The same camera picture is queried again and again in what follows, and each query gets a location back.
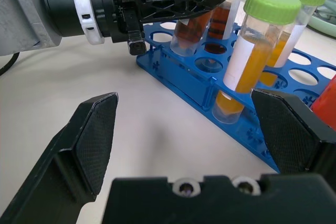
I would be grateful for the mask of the green-capped yellow liquid test tube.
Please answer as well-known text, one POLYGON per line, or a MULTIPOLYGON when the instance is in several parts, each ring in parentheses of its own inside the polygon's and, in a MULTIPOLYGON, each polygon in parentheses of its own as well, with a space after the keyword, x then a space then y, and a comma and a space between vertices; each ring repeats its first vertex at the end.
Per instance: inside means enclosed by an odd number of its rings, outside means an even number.
POLYGON ((300 8, 299 0, 245 1, 245 18, 223 78, 226 87, 251 92, 282 31, 294 23, 300 8))
POLYGON ((317 7, 323 5, 326 0, 299 1, 301 2, 301 9, 296 20, 292 25, 286 26, 281 33, 278 43, 266 63, 267 67, 282 68, 285 65, 314 11, 317 7))

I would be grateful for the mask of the blue test tube rack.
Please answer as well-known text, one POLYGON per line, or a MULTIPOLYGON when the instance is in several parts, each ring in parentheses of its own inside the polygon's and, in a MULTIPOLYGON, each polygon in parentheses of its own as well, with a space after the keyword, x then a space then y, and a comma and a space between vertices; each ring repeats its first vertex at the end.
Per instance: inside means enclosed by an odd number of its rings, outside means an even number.
MULTIPOLYGON (((173 34, 173 30, 165 28, 162 23, 145 25, 144 31, 150 50, 144 55, 137 56, 137 64, 272 169, 278 171, 265 144, 251 95, 236 93, 223 84, 223 76, 238 38, 240 26, 234 24, 228 40, 202 39, 196 53, 191 57, 175 54, 170 49, 169 42, 154 40, 154 36, 159 33, 173 34), (224 124, 213 116, 212 109, 219 91, 231 94, 244 105, 237 123, 224 124)), ((288 60, 283 68, 265 68, 266 72, 278 76, 277 82, 270 89, 294 94, 310 106, 330 82, 330 78, 324 76, 320 69, 330 69, 336 73, 336 66, 298 49, 294 49, 293 54, 306 58, 309 64, 303 65, 288 60)))

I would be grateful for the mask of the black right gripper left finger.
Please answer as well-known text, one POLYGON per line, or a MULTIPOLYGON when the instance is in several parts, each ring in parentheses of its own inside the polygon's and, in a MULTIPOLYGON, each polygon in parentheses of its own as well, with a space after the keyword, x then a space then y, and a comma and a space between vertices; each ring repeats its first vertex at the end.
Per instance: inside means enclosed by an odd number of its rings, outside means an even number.
POLYGON ((100 194, 113 143, 118 94, 78 105, 0 217, 0 224, 76 224, 100 194))

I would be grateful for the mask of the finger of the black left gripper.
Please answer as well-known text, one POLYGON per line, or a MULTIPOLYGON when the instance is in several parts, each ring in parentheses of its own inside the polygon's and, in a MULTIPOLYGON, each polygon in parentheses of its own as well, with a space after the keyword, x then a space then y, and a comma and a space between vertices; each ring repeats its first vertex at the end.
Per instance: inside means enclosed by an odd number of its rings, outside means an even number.
POLYGON ((143 24, 191 19, 206 14, 225 0, 138 0, 143 24))

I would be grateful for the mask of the pale green tray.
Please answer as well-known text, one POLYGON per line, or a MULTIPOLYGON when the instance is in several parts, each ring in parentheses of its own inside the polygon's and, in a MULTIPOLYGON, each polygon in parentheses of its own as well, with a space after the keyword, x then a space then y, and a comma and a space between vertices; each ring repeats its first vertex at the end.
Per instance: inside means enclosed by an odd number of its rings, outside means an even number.
POLYGON ((313 13, 308 26, 336 39, 336 0, 325 0, 313 13))

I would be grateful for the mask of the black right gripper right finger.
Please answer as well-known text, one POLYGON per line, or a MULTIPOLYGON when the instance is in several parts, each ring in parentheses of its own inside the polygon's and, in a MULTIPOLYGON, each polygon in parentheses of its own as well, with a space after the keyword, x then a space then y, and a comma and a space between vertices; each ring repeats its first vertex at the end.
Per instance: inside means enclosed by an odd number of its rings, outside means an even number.
POLYGON ((335 130, 296 95, 254 89, 251 98, 266 146, 281 173, 317 173, 336 182, 335 130))

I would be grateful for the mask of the yellow-capped brown liquid test tube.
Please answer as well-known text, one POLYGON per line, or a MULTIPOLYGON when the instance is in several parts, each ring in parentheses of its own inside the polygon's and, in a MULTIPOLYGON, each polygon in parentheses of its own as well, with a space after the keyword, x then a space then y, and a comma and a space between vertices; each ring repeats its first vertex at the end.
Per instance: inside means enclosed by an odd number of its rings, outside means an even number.
POLYGON ((207 39, 227 40, 230 37, 240 1, 226 0, 213 11, 207 39))

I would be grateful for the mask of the red liquid test tube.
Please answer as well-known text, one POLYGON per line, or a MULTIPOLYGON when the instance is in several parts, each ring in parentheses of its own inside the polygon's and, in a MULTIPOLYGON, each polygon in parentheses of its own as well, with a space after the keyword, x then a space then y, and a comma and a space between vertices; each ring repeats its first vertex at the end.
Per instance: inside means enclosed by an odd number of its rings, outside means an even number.
POLYGON ((314 114, 336 131, 336 75, 311 106, 314 114))

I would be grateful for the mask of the brown-capped brown liquid test tube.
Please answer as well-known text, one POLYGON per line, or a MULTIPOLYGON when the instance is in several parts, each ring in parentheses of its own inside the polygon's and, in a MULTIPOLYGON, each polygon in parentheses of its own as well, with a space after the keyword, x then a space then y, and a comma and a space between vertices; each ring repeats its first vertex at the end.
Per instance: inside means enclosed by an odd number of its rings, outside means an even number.
POLYGON ((194 55, 198 43, 211 18, 212 10, 202 16, 191 19, 181 19, 176 23, 170 49, 183 57, 194 55))

